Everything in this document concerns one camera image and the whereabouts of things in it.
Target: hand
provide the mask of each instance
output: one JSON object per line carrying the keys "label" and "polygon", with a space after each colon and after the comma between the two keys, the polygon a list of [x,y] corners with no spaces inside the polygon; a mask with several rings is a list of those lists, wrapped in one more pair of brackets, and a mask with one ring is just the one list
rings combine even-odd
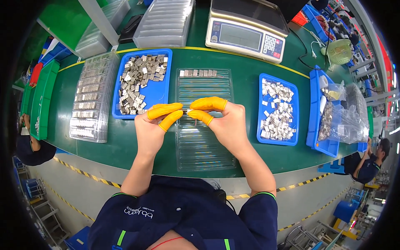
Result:
{"label": "hand", "polygon": [[165,132],[183,115],[181,103],[157,104],[135,118],[138,155],[155,157],[164,142]]}
{"label": "hand", "polygon": [[29,131],[30,130],[30,122],[29,122],[30,117],[27,114],[24,114],[23,116],[24,116],[24,123],[25,123],[26,129]]}
{"label": "hand", "polygon": [[[206,97],[192,102],[190,109],[193,110],[188,115],[209,126],[218,141],[236,158],[241,156],[246,146],[251,146],[246,133],[244,106],[219,97]],[[214,119],[209,111],[222,112],[224,117]]]}
{"label": "hand", "polygon": [[20,117],[20,124],[22,125],[22,123],[24,122],[25,119],[25,114],[22,114]]}

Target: red plastic bin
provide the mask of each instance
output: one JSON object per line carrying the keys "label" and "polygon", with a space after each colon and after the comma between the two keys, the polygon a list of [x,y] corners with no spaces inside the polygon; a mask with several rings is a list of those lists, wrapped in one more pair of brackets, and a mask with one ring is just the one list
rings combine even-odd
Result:
{"label": "red plastic bin", "polygon": [[297,13],[294,18],[292,19],[292,22],[297,23],[298,25],[305,25],[306,23],[308,23],[306,17],[303,15],[303,13],[301,13],[301,11],[299,11],[299,13]]}

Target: fluorescent light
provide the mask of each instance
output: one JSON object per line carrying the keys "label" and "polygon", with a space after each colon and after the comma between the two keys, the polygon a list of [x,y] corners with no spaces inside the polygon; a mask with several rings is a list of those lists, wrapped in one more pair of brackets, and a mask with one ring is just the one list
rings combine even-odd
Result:
{"label": "fluorescent light", "polygon": [[400,127],[398,127],[397,129],[393,130],[392,132],[390,132],[389,134],[394,134],[396,132],[398,132],[400,130]]}

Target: red string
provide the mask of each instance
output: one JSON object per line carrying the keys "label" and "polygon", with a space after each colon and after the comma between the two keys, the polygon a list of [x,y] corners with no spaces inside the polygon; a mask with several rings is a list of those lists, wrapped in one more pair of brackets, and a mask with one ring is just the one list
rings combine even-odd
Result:
{"label": "red string", "polygon": [[162,245],[162,244],[164,244],[164,243],[166,243],[166,242],[168,242],[168,241],[171,241],[171,240],[176,240],[176,239],[181,239],[181,238],[183,239],[183,237],[177,237],[177,238],[173,238],[173,239],[170,239],[170,240],[164,241],[164,242],[162,242],[162,243],[158,244],[157,246],[153,247],[151,250],[154,250],[154,249],[156,249],[156,247],[158,247],[158,246],[160,246],[160,245]]}

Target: plastic bag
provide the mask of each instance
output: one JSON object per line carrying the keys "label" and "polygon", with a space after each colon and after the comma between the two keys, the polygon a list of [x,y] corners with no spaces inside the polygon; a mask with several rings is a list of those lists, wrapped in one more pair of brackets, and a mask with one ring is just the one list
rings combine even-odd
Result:
{"label": "plastic bag", "polygon": [[342,105],[334,106],[332,116],[340,119],[332,120],[329,139],[347,144],[368,141],[369,125],[360,118],[355,105],[348,109]]}
{"label": "plastic bag", "polygon": [[328,84],[328,87],[322,88],[322,93],[328,101],[345,101],[346,100],[346,89],[341,84]]}

